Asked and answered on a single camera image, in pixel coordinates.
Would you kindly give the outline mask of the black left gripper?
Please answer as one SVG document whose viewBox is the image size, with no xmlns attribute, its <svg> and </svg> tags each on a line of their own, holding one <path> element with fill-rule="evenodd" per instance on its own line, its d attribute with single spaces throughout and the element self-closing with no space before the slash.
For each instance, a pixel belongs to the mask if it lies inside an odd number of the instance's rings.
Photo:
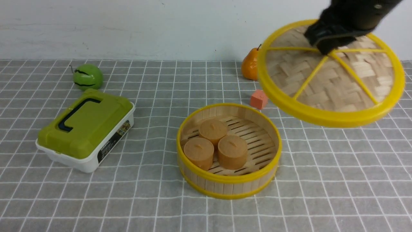
<svg viewBox="0 0 412 232">
<path fill-rule="evenodd" d="M 304 36 L 321 54 L 347 46 L 374 31 L 400 0 L 332 0 Z"/>
</svg>

